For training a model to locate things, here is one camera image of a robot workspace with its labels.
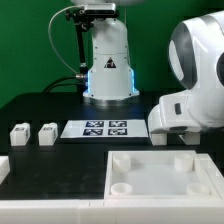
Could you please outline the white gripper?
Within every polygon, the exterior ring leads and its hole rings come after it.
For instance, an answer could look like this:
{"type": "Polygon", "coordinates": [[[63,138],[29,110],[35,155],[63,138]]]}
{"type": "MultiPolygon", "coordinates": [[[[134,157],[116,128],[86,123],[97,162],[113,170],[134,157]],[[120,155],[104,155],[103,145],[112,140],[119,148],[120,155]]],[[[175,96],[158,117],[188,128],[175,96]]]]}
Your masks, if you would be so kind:
{"type": "Polygon", "coordinates": [[[188,97],[188,90],[161,96],[159,103],[148,116],[149,132],[153,134],[200,132],[200,124],[188,111],[188,97]]]}

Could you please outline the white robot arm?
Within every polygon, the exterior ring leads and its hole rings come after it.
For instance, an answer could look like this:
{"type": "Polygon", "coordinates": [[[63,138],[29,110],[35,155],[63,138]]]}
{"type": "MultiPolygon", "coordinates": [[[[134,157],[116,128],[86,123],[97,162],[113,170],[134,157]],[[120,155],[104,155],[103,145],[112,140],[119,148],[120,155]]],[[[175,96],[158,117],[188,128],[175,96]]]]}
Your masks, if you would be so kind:
{"type": "MultiPolygon", "coordinates": [[[[83,98],[118,105],[139,95],[128,62],[127,28],[118,5],[140,0],[71,0],[80,4],[81,24],[92,30],[93,66],[83,98]]],[[[173,73],[185,89],[159,99],[149,132],[200,132],[224,127],[224,11],[180,22],[168,47],[173,73]]]]}

